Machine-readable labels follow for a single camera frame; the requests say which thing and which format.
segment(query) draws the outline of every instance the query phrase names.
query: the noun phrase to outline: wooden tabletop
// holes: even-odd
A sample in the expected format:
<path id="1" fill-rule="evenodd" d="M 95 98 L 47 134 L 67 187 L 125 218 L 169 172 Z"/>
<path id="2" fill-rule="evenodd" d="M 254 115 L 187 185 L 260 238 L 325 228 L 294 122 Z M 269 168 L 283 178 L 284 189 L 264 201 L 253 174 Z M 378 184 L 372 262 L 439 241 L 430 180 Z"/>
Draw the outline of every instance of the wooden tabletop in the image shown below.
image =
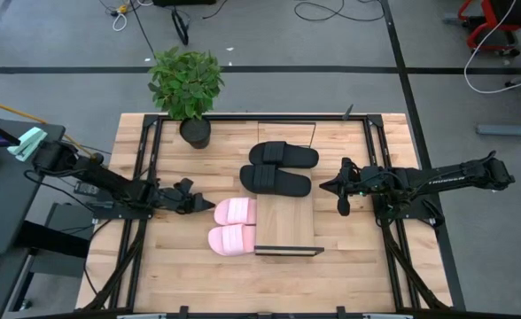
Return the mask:
<path id="1" fill-rule="evenodd" d="M 406 116 L 382 115 L 393 165 L 417 167 Z M 143 117 L 142 113 L 121 116 L 110 169 L 127 178 L 133 175 Z M 373 135 L 378 151 L 374 129 Z M 144 163 L 148 163 L 152 136 Z M 331 313 L 336 306 L 345 306 L 348 312 L 394 310 L 385 247 L 370 198 L 351 197 L 351 214 L 342 217 L 336 211 L 337 197 L 317 187 L 335 177 L 342 157 L 350 157 L 359 167 L 369 164 L 362 124 L 320 121 L 315 126 L 276 126 L 257 121 L 214 121 L 209 146 L 194 150 L 179 136 L 178 123 L 167 121 L 157 164 L 160 184 L 167 187 L 183 177 L 190 178 L 194 181 L 192 191 L 203 192 L 214 203 L 238 196 L 255 198 L 241 185 L 238 172 L 249 164 L 249 150 L 265 140 L 311 143 L 319 152 L 320 161 L 311 171 L 314 229 L 315 245 L 324 247 L 325 252 L 315 257 L 222 257 L 207 243 L 207 232 L 215 227 L 213 210 L 189 215 L 157 210 L 146 231 L 135 311 L 178 312 L 180 306 L 200 313 Z M 433 229 L 418 221 L 404 223 L 416 271 L 440 300 L 451 304 Z M 115 268 L 122 225 L 123 221 L 110 222 L 91 243 L 87 270 L 98 289 Z M 120 306 L 125 303 L 129 275 L 130 269 L 123 277 Z M 399 277 L 405 305 L 409 306 L 400 267 Z M 84 278 L 77 307 L 93 297 Z"/>

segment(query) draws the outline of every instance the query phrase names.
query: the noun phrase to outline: green plant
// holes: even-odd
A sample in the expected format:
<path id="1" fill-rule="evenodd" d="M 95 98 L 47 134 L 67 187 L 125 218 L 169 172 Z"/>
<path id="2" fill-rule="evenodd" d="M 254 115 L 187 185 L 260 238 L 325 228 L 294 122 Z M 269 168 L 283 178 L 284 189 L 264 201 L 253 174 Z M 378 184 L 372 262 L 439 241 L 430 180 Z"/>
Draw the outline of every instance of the green plant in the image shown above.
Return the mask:
<path id="1" fill-rule="evenodd" d="M 156 54 L 157 65 L 151 68 L 154 92 L 152 101 L 175 120 L 193 117 L 214 109 L 214 97 L 220 92 L 221 68 L 211 53 L 185 52 L 176 55 L 177 47 Z"/>

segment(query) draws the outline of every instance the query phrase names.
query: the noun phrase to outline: yellow cable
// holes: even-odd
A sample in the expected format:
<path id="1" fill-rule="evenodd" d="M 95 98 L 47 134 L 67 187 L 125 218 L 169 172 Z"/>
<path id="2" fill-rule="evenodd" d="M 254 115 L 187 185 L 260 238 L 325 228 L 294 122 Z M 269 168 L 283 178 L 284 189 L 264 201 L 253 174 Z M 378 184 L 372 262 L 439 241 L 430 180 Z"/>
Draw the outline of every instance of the yellow cable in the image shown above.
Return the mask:
<path id="1" fill-rule="evenodd" d="M 8 107 L 6 105 L 0 104 L 0 109 L 3 109 L 3 110 L 8 111 L 10 113 L 15 113 L 17 115 L 20 115 L 20 116 L 25 117 L 25 118 L 29 118 L 30 120 L 37 121 L 37 122 L 40 122 L 42 124 L 48 124 L 47 121 L 42 120 L 40 118 L 37 118 L 34 115 L 30 115 L 28 113 L 24 113 L 24 112 L 21 112 L 19 110 L 15 110 L 15 109 L 13 109 L 11 107 Z M 68 134 L 64 134 L 64 137 L 67 138 L 78 149 L 80 149 L 80 150 L 84 151 L 86 154 L 88 154 L 91 158 L 93 157 L 93 154 L 91 152 L 86 150 L 85 147 L 81 146 L 79 143 L 75 142 L 75 140 L 71 136 L 69 136 Z"/>

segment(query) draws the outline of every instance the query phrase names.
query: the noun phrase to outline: white cord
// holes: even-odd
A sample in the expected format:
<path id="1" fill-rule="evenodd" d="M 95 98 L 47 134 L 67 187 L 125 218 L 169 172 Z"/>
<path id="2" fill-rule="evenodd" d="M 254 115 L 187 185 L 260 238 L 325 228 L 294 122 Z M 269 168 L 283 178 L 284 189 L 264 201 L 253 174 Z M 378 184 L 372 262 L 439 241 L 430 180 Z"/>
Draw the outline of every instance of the white cord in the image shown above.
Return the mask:
<path id="1" fill-rule="evenodd" d="M 152 1 L 150 1 L 149 4 L 145 4 L 145 3 L 144 3 L 144 0 L 143 0 L 143 1 L 141 1 L 141 0 L 136 0 L 136 1 L 138 2 L 138 4 L 140 4 L 140 5 L 142 5 L 142 6 L 149 6 L 149 5 L 153 5 L 153 4 L 154 4 Z"/>
<path id="2" fill-rule="evenodd" d="M 117 28 L 117 21 L 119 21 L 121 17 L 125 20 L 125 24 L 122 25 L 122 27 Z M 113 22 L 113 30 L 119 32 L 122 31 L 122 29 L 124 29 L 125 27 L 127 27 L 127 17 L 125 17 L 124 14 L 119 13 L 119 15 L 117 15 L 117 18 L 115 18 L 115 21 Z"/>
<path id="3" fill-rule="evenodd" d="M 485 42 L 486 39 L 489 38 L 489 36 L 491 36 L 491 34 L 496 30 L 498 29 L 502 22 L 504 22 L 507 17 L 509 16 L 510 12 L 512 12 L 512 9 L 515 7 L 515 4 L 517 3 L 517 0 L 513 0 L 512 4 L 510 5 L 510 8 L 509 10 L 507 11 L 507 13 L 505 14 L 505 16 L 502 18 L 501 22 L 499 22 L 499 24 L 493 29 L 491 30 L 491 32 L 489 32 L 485 38 L 483 38 L 483 40 L 481 40 L 481 42 L 478 44 L 477 48 L 475 48 L 475 51 L 473 51 L 473 53 L 471 54 L 471 58 L 469 61 L 467 61 L 467 64 L 465 65 L 465 68 L 463 69 L 463 76 L 465 76 L 465 81 L 467 82 L 467 85 L 470 86 L 471 89 L 473 89 L 474 91 L 476 91 L 477 93 L 481 93 L 481 94 L 494 94 L 494 93 L 501 93 L 501 92 L 504 92 L 506 90 L 509 90 L 509 89 L 514 89 L 514 88 L 518 88 L 519 86 L 521 86 L 521 83 L 519 84 L 516 84 L 516 85 L 513 85 L 513 86 L 510 86 L 508 88 L 504 88 L 504 89 L 497 89 L 497 90 L 492 90 L 492 91 L 484 91 L 484 90 L 481 90 L 481 89 L 476 89 L 475 87 L 473 87 L 473 85 L 471 85 L 471 82 L 470 82 L 470 79 L 467 77 L 467 68 L 470 66 L 470 63 L 471 61 L 473 60 L 473 58 L 475 58 L 475 55 L 477 54 L 477 52 L 479 51 L 479 48 L 481 48 L 481 46 L 483 45 L 483 43 Z"/>

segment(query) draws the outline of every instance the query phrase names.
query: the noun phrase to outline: concrete floor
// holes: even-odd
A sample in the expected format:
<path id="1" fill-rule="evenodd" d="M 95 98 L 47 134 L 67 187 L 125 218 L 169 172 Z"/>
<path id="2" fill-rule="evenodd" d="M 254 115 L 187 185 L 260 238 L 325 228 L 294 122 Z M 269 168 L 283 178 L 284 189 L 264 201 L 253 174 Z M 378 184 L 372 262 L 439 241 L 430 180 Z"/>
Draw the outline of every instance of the concrete floor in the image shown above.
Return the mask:
<path id="1" fill-rule="evenodd" d="M 439 21 L 461 2 L 389 0 L 407 66 L 463 67 L 469 58 L 466 32 Z M 383 20 L 312 23 L 294 15 L 296 3 L 229 0 L 206 20 L 200 17 L 216 7 L 181 7 L 192 17 L 186 50 L 210 50 L 225 66 L 396 66 Z M 0 20 L 0 66 L 151 65 L 135 16 L 129 14 L 126 29 L 116 33 L 104 11 L 95 0 L 13 0 Z M 168 10 L 150 6 L 138 12 L 155 50 L 180 45 Z M 376 17 L 380 7 L 346 1 L 345 14 Z M 482 54 L 473 65 L 499 68 L 503 61 Z M 521 56 L 511 66 L 521 66 Z M 409 78 L 433 166 L 496 150 L 517 178 L 499 194 L 461 190 L 441 200 L 467 309 L 521 314 L 521 138 L 478 136 L 474 130 L 478 123 L 521 123 L 521 89 L 484 96 L 461 75 Z M 486 89 L 498 89 L 509 78 L 471 77 Z M 227 86 L 215 103 L 220 112 L 344 112 L 350 104 L 360 113 L 407 112 L 397 74 L 248 73 L 223 79 Z M 65 125 L 83 144 L 110 151 L 121 113 L 154 111 L 149 80 L 148 74 L 0 74 L 0 103 Z M 2 112 L 0 117 L 15 118 Z M 28 219 L 41 222 L 53 201 L 68 199 L 42 189 Z M 35 307 L 6 317 L 70 311 L 78 289 L 79 279 L 37 276 L 28 294 Z"/>

